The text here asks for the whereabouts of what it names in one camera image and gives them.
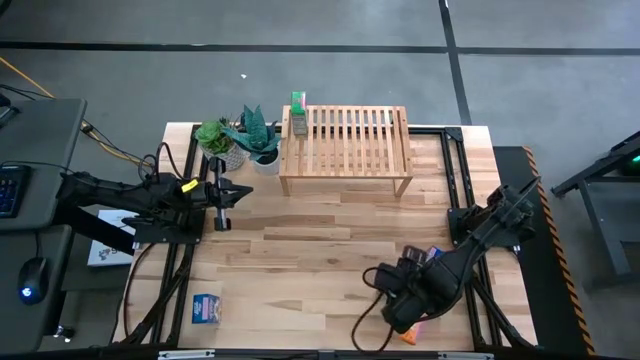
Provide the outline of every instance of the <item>yellow cable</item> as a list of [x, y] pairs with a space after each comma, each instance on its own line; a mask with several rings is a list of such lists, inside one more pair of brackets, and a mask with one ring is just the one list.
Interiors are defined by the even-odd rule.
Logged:
[[[25, 73], [23, 73], [22, 71], [18, 70], [18, 68], [16, 68], [15, 66], [11, 65], [11, 63], [9, 63], [7, 60], [5, 60], [2, 56], [0, 56], [0, 61], [5, 64], [9, 69], [13, 70], [16, 74], [20, 75], [23, 79], [27, 80], [28, 82], [30, 82], [33, 86], [37, 87], [38, 89], [40, 89], [40, 91], [42, 91], [43, 93], [45, 93], [47, 96], [54, 98], [55, 96], [53, 96], [53, 94], [51, 94], [50, 92], [47, 91], [47, 89], [43, 88], [42, 86], [40, 86], [40, 84], [38, 84], [37, 82], [35, 82], [35, 80], [31, 79], [29, 76], [27, 76]], [[89, 124], [87, 124], [86, 122], [82, 122], [82, 126], [89, 126]], [[96, 133], [94, 133], [93, 131], [89, 132], [89, 135], [94, 138], [97, 141], [102, 141], [100, 140], [100, 137], [98, 135], [96, 135]], [[130, 156], [127, 156], [125, 154], [122, 154], [120, 152], [117, 152], [116, 150], [112, 149], [111, 147], [103, 144], [103, 143], [98, 143], [98, 145], [100, 145], [106, 152], [110, 153], [111, 155], [118, 157], [120, 159], [123, 160], [128, 160], [131, 161], [134, 164], [140, 164], [140, 161], [135, 160], [133, 158], [131, 158]]]

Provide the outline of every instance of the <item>gray floor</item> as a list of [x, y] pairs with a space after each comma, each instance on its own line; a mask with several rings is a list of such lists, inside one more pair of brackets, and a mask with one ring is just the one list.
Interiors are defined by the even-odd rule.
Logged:
[[[449, 6], [458, 46], [640, 47], [638, 1], [449, 0]], [[0, 39], [445, 45], [437, 0], [23, 0], [0, 20]], [[306, 90], [311, 103], [403, 104], [413, 123], [460, 123], [447, 55], [1, 50], [0, 56], [56, 96], [87, 99], [87, 119], [136, 154], [154, 151], [168, 121], [237, 114], [245, 103], [262, 104], [266, 117], [277, 119], [294, 89]], [[640, 57], [465, 55], [460, 63], [473, 124], [488, 125], [495, 145], [532, 147], [547, 189], [638, 130]], [[29, 87], [2, 66], [0, 80]], [[134, 167], [84, 137], [77, 149], [73, 169], [137, 178]], [[582, 284], [610, 269], [576, 195], [551, 205]], [[91, 276], [101, 275], [75, 282]], [[640, 288], [578, 290], [598, 353], [637, 358]], [[106, 343], [118, 291], [77, 296], [81, 305], [65, 316], [94, 330], [73, 346]], [[112, 312], [91, 310], [88, 304], [102, 298], [111, 299], [104, 301]]]

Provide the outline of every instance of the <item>computer mouse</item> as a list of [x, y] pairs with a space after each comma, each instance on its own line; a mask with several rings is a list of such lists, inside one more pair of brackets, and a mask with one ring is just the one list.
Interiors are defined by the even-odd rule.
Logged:
[[18, 295], [26, 305], [34, 305], [47, 295], [49, 273], [47, 259], [34, 257], [22, 265], [18, 274]]

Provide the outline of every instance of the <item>succulent plant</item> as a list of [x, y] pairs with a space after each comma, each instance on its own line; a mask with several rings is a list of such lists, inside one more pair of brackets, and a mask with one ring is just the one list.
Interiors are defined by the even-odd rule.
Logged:
[[220, 118], [217, 121], [208, 121], [202, 123], [200, 128], [196, 130], [195, 137], [200, 145], [208, 149], [214, 154], [226, 153], [231, 149], [233, 141], [223, 131], [228, 127], [229, 121]]
[[230, 137], [242, 150], [248, 151], [249, 158], [260, 163], [270, 163], [278, 154], [280, 136], [276, 135], [276, 122], [267, 126], [262, 116], [260, 105], [255, 112], [244, 106], [244, 127], [246, 133], [226, 127], [224, 133]]

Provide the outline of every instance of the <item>white pot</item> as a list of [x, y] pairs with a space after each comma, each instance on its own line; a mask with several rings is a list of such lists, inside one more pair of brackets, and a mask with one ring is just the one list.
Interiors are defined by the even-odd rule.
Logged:
[[227, 171], [233, 171], [239, 168], [247, 158], [247, 152], [240, 149], [240, 147], [235, 143], [231, 146], [231, 149], [229, 149], [229, 151], [221, 154], [214, 154], [204, 146], [200, 146], [200, 148], [202, 149], [202, 153], [204, 154], [204, 156], [206, 156], [208, 159], [217, 156], [218, 158], [224, 160], [224, 162], [226, 163], [225, 165]]
[[253, 168], [261, 175], [278, 175], [280, 172], [280, 154], [278, 154], [271, 164], [263, 165], [257, 161], [252, 161], [252, 163]]

